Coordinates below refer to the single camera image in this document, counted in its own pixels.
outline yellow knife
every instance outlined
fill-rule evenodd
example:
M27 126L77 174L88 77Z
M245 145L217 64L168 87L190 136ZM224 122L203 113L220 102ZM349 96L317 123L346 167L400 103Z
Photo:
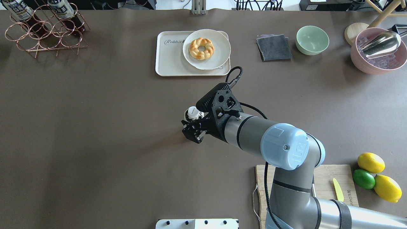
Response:
M344 194L342 192L341 186L339 185L338 181L335 178L332 179L332 181L333 181L333 187L335 188L336 199L343 202L344 201Z

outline metal scoop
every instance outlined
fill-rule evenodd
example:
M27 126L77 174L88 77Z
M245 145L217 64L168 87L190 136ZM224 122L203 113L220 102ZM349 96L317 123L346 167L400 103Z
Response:
M401 37L393 31L383 32L372 41L361 46L362 52L368 59L386 56L397 51L401 44Z

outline braided donut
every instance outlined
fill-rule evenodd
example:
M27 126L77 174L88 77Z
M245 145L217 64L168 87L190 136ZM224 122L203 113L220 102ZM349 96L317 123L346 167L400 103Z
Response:
M204 46L204 51L199 51L198 47ZM209 59L213 52L215 51L215 47L213 46L212 41L206 38L198 38L191 42L191 46L189 47L189 54L195 59L204 60Z

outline metal bracket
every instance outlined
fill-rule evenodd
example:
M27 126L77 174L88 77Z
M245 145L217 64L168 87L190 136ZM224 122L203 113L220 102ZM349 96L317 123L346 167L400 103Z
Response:
M206 0L192 0L191 13L193 15L206 14Z

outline lemon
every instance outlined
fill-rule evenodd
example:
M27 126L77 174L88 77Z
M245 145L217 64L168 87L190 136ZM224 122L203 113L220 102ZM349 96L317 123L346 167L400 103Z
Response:
M376 181L374 190L379 197L393 203L398 202L401 198L401 188L395 180L384 175L376 175L374 180Z
M382 172L385 167L383 159L374 153L362 153L357 158L357 164L370 173Z
M366 170L353 171L353 181L362 188L372 189L376 183L374 177Z

